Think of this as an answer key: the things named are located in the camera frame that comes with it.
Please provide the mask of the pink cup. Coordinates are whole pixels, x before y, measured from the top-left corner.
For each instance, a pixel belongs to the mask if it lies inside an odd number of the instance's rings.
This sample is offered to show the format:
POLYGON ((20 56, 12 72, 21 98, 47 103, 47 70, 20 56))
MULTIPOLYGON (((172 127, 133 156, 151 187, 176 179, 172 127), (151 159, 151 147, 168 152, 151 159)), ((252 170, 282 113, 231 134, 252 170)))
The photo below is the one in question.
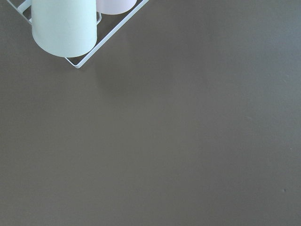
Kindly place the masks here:
POLYGON ((96 10, 106 15, 118 15, 129 11, 137 0, 96 0, 96 10))

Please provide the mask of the mint green cup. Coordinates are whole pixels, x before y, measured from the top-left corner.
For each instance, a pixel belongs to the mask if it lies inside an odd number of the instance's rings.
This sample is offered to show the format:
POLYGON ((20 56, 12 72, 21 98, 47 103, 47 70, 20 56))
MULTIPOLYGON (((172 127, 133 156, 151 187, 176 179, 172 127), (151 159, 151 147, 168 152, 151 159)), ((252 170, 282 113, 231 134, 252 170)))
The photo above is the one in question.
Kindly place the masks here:
POLYGON ((97 41, 95 0, 32 0, 32 36, 44 51, 79 57, 97 41))

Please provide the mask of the white cup rack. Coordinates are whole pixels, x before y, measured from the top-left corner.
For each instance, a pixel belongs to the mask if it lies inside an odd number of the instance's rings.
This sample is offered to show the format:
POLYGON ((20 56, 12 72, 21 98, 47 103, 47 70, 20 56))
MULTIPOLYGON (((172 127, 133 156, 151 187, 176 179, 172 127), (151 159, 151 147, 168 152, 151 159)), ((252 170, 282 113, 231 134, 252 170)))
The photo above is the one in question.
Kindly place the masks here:
MULTIPOLYGON (((138 0, 127 12, 119 15, 97 13, 97 42, 91 51, 78 56, 66 58, 75 68, 83 66, 124 24, 132 18, 148 1, 138 0)), ((9 0, 8 4, 28 23, 31 24, 31 1, 9 0)))

